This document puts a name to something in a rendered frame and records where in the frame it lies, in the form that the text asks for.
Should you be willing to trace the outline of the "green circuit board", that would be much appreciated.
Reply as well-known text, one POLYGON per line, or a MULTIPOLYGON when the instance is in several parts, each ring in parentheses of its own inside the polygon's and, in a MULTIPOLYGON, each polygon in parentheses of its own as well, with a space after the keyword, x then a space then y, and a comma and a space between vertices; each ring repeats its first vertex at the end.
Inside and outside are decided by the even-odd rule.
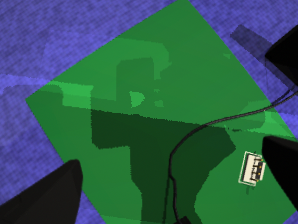
MULTIPOLYGON (((173 224, 170 154, 199 126, 273 105, 204 17, 177 0, 25 99, 105 224, 173 224)), ((282 224, 296 208, 262 157, 297 141, 276 109, 189 136, 172 157, 179 219, 282 224)))

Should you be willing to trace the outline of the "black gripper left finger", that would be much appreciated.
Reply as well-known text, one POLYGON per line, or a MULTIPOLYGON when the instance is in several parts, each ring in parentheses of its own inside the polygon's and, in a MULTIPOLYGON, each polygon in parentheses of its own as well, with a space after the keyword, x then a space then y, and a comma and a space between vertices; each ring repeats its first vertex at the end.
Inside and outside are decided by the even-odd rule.
POLYGON ((80 161, 67 161, 1 204, 0 224, 75 224, 82 182, 80 161))

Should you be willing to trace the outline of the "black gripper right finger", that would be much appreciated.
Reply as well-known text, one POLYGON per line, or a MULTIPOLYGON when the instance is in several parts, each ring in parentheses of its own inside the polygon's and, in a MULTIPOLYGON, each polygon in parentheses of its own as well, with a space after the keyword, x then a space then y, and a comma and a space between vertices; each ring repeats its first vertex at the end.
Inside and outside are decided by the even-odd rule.
POLYGON ((266 136, 262 157, 275 180, 298 211, 298 142, 278 136, 266 136))

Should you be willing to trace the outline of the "black rectangular block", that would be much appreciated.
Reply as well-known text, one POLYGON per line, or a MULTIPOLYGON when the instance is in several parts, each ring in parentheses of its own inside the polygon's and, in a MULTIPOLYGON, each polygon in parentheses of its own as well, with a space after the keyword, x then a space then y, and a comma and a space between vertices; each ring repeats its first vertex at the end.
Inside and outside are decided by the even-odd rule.
POLYGON ((265 57, 298 86, 298 24, 273 43, 265 57))

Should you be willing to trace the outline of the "black cable with plug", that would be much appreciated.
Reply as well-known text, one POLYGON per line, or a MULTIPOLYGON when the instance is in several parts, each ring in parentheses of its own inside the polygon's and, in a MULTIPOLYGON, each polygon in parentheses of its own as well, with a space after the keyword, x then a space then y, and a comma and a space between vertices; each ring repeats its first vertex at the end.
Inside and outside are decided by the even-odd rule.
POLYGON ((177 208, 176 208, 176 196, 177 196, 177 190, 176 190, 176 181, 175 181, 175 178, 172 176, 172 157, 173 157, 173 154, 176 152, 176 150, 179 148, 179 146, 189 137, 191 136, 193 133, 195 133, 197 130, 203 128, 203 127, 206 127, 208 125, 211 125, 211 124, 214 124, 214 123, 218 123, 218 122, 222 122, 222 121, 225 121, 225 120, 230 120, 230 119, 235 119, 235 118, 239 118, 239 117, 244 117, 244 116, 247 116, 247 115, 252 115, 252 114, 255 114, 255 113, 259 113, 259 112, 262 112, 262 111, 266 111, 270 108, 273 108, 277 105, 281 105, 283 104, 284 102, 288 101, 289 99, 291 99, 293 96, 295 96, 296 94, 298 94, 298 91, 292 95, 290 95, 288 98, 284 99, 283 101, 279 102, 278 104, 274 104, 274 105, 271 105, 271 106, 268 106, 266 108, 263 108, 261 110, 257 110, 257 111, 254 111, 254 112, 249 112, 249 113, 245 113, 245 114, 240 114, 240 115, 236 115, 236 116, 231 116, 231 117, 226 117, 226 118, 222 118, 222 119, 219 119, 219 120, 215 120, 215 121, 212 121, 212 122, 209 122, 209 123, 206 123, 206 124, 203 124, 201 126, 199 126, 198 128, 194 129, 192 132, 190 132, 188 135, 186 135, 178 144, 177 146, 174 148, 174 150, 171 152, 170 154, 170 160, 169 160, 169 177, 172 179, 173 181, 173 210, 174 210, 174 214, 175 214, 175 217, 176 217, 176 220, 177 222, 176 223, 173 223, 173 224, 192 224, 190 222, 190 220, 188 220, 188 218, 186 216, 182 217, 181 219, 179 219, 179 215, 178 215, 178 212, 177 212, 177 208), (184 219, 184 220, 183 220, 184 219))

